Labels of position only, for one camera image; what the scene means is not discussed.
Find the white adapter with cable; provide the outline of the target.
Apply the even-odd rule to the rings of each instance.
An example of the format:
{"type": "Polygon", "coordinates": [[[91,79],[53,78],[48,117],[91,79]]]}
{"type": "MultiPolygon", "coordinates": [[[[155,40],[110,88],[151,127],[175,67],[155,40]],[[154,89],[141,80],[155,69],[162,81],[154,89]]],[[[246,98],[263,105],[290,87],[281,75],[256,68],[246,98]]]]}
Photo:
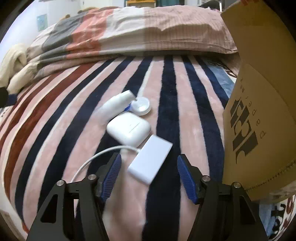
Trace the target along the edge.
{"type": "Polygon", "coordinates": [[[172,146],[173,144],[171,142],[168,142],[167,140],[164,140],[163,138],[160,138],[156,135],[152,135],[141,149],[132,146],[114,146],[107,148],[88,159],[74,174],[70,182],[74,182],[82,169],[92,162],[96,157],[99,157],[110,151],[127,149],[137,152],[136,157],[128,166],[128,173],[130,173],[134,178],[141,181],[142,183],[150,185],[153,179],[156,177],[166,157],[168,156],[172,146]]]}

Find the white earbuds case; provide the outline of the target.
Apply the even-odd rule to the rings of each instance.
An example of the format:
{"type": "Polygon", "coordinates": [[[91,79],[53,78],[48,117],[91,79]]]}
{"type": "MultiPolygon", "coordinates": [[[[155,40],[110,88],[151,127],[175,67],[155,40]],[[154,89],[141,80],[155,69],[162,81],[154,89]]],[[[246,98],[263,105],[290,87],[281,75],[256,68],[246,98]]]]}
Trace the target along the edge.
{"type": "Polygon", "coordinates": [[[133,113],[124,112],[107,124],[106,131],[120,144],[138,147],[149,136],[151,125],[133,113]]]}

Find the cream fleece blanket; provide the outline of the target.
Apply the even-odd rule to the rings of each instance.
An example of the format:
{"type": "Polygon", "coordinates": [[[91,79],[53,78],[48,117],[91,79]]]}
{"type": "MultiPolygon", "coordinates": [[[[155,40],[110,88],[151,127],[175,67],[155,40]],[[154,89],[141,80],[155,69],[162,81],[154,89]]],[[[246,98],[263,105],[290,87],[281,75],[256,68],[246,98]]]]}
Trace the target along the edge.
{"type": "Polygon", "coordinates": [[[17,94],[26,85],[22,69],[27,64],[27,48],[16,44],[9,49],[1,63],[1,87],[9,94],[17,94]]]}

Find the brown cardboard box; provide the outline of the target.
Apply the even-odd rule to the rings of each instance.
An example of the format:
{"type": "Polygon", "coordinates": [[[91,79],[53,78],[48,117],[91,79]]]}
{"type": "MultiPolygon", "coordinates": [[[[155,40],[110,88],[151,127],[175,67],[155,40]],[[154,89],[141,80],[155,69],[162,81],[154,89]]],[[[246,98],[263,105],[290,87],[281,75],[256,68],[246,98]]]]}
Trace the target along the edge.
{"type": "Polygon", "coordinates": [[[267,203],[295,194],[294,16],[275,1],[237,1],[222,13],[241,58],[223,113],[223,182],[267,203]]]}

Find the white bottle blue cap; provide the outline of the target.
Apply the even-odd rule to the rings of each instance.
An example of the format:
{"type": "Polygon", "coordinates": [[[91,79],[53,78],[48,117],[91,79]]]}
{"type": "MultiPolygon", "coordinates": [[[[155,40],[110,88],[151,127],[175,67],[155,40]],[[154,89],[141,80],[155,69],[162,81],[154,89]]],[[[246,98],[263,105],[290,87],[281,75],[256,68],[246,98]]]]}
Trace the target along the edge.
{"type": "Polygon", "coordinates": [[[113,96],[96,110],[96,117],[100,124],[105,124],[118,114],[122,113],[132,101],[136,100],[135,95],[127,90],[113,96]]]}

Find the striped folded duvet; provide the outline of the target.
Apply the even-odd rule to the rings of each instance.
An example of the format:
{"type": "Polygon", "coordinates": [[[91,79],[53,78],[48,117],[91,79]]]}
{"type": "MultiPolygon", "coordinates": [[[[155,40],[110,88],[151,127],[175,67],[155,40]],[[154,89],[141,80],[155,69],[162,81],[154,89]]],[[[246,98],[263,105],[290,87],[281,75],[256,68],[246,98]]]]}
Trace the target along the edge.
{"type": "Polygon", "coordinates": [[[168,51],[234,54],[237,47],[217,11],[197,6],[105,7],[46,28],[27,49],[27,60],[34,78],[42,78],[118,55],[168,51]]]}

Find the white round jar lid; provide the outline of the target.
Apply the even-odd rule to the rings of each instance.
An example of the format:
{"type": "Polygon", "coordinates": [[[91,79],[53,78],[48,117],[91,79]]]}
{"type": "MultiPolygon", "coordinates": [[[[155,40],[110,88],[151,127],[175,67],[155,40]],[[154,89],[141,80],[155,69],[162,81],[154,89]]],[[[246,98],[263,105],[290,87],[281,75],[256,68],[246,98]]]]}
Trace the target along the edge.
{"type": "Polygon", "coordinates": [[[146,115],[151,110],[151,103],[146,97],[137,97],[130,104],[130,111],[138,116],[146,115]]]}

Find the yellow white shelf cabinet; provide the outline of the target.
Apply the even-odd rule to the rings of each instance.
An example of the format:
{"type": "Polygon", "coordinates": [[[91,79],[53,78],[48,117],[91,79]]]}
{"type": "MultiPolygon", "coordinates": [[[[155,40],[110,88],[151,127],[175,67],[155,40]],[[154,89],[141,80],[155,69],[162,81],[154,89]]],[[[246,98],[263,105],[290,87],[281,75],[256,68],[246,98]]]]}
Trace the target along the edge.
{"type": "Polygon", "coordinates": [[[125,6],[135,6],[137,8],[142,8],[142,7],[155,8],[156,1],[155,0],[129,0],[129,1],[125,1],[125,6]]]}

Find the blue wall poster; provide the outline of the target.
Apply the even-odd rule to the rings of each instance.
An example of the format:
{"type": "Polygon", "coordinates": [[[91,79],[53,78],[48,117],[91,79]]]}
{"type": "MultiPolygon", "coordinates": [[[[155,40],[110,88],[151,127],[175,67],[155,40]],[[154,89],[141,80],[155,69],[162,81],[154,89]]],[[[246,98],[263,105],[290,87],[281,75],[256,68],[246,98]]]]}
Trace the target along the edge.
{"type": "Polygon", "coordinates": [[[37,16],[37,30],[38,30],[38,32],[41,32],[42,30],[45,30],[46,28],[48,28],[47,14],[37,16]]]}

